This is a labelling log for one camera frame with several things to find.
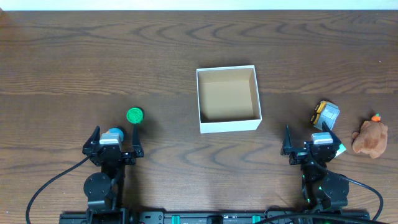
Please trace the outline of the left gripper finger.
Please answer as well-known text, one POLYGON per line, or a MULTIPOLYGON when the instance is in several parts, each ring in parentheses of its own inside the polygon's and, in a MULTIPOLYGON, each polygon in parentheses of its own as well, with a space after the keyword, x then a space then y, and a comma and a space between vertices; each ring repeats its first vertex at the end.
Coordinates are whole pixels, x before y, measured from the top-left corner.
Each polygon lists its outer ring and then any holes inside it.
POLYGON ((83 152, 92 152, 95 146, 99 143, 100 140, 100 127, 95 127, 92 135, 88 138, 86 143, 83 145, 83 152))
POLYGON ((133 125, 132 131, 132 148, 134 152, 142 152, 142 145, 139 139, 138 125, 133 125))

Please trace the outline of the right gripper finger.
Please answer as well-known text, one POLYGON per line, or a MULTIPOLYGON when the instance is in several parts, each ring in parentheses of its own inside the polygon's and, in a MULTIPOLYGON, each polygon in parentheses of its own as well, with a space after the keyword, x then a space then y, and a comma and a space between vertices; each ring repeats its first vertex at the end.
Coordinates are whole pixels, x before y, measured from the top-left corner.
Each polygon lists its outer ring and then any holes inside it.
POLYGON ((335 149, 339 149, 340 145, 341 145, 341 141, 340 139, 334 134, 334 132, 329 128, 329 126, 327 125, 327 123, 324 121, 322 122, 322 131, 324 133, 329 133, 332 140, 333 140, 333 147, 335 149))
POLYGON ((281 154, 290 154, 292 152, 292 143, 290 138, 289 126, 285 126, 284 140, 282 142, 281 154))

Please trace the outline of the colourful puzzle cube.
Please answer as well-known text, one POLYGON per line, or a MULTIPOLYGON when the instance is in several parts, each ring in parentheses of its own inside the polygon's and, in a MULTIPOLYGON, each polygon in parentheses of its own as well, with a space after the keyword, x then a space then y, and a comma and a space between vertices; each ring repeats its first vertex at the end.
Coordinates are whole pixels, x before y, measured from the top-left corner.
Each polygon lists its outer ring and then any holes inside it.
POLYGON ((339 149, 337 150, 335 156, 336 156, 336 157, 339 156, 340 154, 342 154, 343 152, 345 152, 345 150, 346 150, 345 146, 344 146, 343 144, 340 144, 340 145, 339 145, 339 149))

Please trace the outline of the yellow grey toy truck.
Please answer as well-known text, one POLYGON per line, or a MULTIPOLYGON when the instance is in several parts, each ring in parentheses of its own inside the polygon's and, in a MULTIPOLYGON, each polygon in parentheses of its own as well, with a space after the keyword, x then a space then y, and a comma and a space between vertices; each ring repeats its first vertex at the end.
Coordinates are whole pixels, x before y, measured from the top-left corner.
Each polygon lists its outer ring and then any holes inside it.
POLYGON ((325 122, 330 129, 333 129, 339 113, 340 110, 338 106, 330 101, 321 101, 315 108, 315 114, 311 118, 311 123, 319 130, 322 130, 323 122, 325 122))

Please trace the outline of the brown plush bear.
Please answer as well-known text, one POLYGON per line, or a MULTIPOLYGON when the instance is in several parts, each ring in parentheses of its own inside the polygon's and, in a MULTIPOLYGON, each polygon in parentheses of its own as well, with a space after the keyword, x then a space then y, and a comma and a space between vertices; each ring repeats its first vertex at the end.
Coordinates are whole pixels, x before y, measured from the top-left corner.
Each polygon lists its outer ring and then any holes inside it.
POLYGON ((364 153, 372 159, 380 157, 387 148, 388 126, 381 122, 379 113, 365 121, 359 132, 352 134, 355 153, 364 153))

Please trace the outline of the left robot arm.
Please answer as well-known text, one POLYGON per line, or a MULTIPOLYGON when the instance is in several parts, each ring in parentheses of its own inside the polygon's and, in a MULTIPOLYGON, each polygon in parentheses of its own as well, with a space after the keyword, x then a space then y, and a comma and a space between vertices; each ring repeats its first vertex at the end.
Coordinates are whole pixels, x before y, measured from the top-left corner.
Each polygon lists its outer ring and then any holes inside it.
POLYGON ((101 171, 90 175, 83 186, 88 200, 86 211, 89 221, 94 215, 119 212, 123 199, 123 187, 126 166, 133 166, 136 159, 144 157, 144 150, 139 139, 138 125, 133 126, 132 147, 122 151, 125 130, 118 126, 101 134, 97 126, 84 143, 82 153, 101 171))

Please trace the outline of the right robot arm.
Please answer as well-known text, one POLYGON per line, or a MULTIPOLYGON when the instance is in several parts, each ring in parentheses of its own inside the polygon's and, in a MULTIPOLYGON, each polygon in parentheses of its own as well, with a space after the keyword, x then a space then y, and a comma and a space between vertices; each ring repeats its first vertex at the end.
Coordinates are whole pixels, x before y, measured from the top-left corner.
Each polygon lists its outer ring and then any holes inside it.
POLYGON ((340 139, 326 123, 322 132, 313 134, 303 147, 293 147, 289 128, 285 129, 280 154, 289 156, 290 165, 300 166, 302 192, 311 210, 340 210, 348 204, 348 181, 332 174, 326 165, 337 156, 340 146, 340 139))

